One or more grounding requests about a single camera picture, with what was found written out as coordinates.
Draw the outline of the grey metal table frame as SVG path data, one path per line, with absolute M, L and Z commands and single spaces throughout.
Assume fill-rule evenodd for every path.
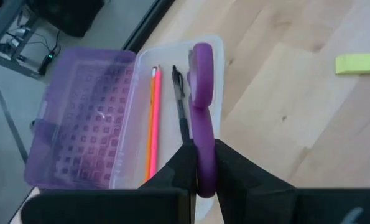
M 0 40 L 9 32 L 12 23 L 19 17 L 20 12 L 25 9 L 26 0 L 4 0 L 0 7 Z M 19 38 L 18 46 L 14 47 L 14 53 L 8 56 L 0 55 L 0 66 L 6 67 L 27 77 L 39 80 L 41 75 L 37 70 L 23 66 L 17 61 L 22 50 L 33 36 L 39 24 L 39 17 L 30 12 L 29 20 L 24 25 L 24 35 Z

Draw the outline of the black equipment case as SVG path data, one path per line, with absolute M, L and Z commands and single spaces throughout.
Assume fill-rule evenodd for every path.
M 104 0 L 26 0 L 43 20 L 71 37 L 84 37 Z

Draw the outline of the yellow sticky note pad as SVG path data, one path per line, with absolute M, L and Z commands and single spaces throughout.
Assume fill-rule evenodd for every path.
M 370 53 L 337 56 L 335 73 L 337 75 L 370 74 Z

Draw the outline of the black table edge rail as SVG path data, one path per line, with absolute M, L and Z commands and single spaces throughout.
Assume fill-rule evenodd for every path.
M 121 49 L 138 53 L 174 2 L 154 0 Z

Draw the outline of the clear pencil case purple lid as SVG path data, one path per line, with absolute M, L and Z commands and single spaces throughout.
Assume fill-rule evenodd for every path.
M 202 42 L 213 49 L 214 87 L 209 111 L 216 139 L 225 64 L 224 45 L 218 36 L 152 47 L 139 54 L 76 47 L 62 55 L 34 125 L 24 178 L 40 193 L 24 204 L 22 224 L 119 224 L 124 208 L 120 200 L 126 191 L 146 183 L 152 67 L 159 66 L 162 71 L 158 172 L 185 143 L 173 65 L 183 76 L 188 141 L 193 142 L 188 56 L 193 46 Z M 200 197 L 196 187 L 194 222 L 209 212 L 214 197 Z

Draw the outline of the orange pencil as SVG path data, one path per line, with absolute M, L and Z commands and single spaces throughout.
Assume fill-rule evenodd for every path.
M 147 138 L 147 152 L 146 152 L 146 171 L 144 182 L 150 179 L 150 156 L 151 156 L 151 142 L 152 142 L 152 125 L 153 125 L 153 112 L 154 112 L 154 89 L 155 89 L 155 75 L 157 67 L 152 67 L 152 77 L 150 80 L 150 106 L 149 106 L 149 125 L 148 125 L 148 138 Z

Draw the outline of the black power adapter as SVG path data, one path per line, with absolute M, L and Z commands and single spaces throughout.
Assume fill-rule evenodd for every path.
M 43 59 L 39 69 L 38 69 L 38 73 L 39 75 L 42 75 L 44 76 L 46 74 L 46 71 L 49 67 L 49 65 L 52 63 L 52 61 L 54 60 L 54 58 L 59 54 L 59 52 L 55 52 L 55 51 L 50 51 Z

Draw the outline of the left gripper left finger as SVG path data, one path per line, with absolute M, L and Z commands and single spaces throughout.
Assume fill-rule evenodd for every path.
M 187 141 L 150 180 L 126 191 L 119 224 L 193 224 L 196 174 L 197 147 Z

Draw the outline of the pink pencil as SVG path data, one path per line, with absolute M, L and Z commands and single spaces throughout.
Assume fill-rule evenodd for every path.
M 162 84 L 162 71 L 159 66 L 156 67 L 154 75 L 154 106 L 153 106 L 153 124 L 152 124 L 152 139 L 150 152 L 150 171 L 149 177 L 153 177 L 157 172 L 157 156 L 159 143 L 159 116 L 160 116 L 160 96 Z

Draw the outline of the purple handled scissors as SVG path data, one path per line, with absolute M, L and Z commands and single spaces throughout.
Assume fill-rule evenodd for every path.
M 197 148 L 198 195 L 210 198 L 216 192 L 216 156 L 213 124 L 209 106 L 213 99 L 214 61 L 210 44 L 197 43 L 189 51 L 190 87 L 188 107 L 193 142 Z

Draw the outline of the black pen gold print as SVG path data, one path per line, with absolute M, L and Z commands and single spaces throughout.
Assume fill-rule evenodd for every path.
M 175 99 L 177 103 L 180 133 L 181 133 L 182 141 L 186 142 L 190 139 L 190 131 L 189 131 L 188 121 L 187 121 L 186 114 L 185 114 L 185 108 L 183 105 L 183 99 L 185 97 L 184 86 L 183 86 L 183 76 L 177 70 L 177 67 L 175 65 L 172 66 L 172 80 L 173 80 L 173 87 L 175 91 Z

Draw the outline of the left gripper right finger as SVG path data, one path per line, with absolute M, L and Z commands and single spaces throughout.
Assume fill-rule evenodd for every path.
M 224 224 L 291 224 L 295 187 L 215 141 L 216 193 Z

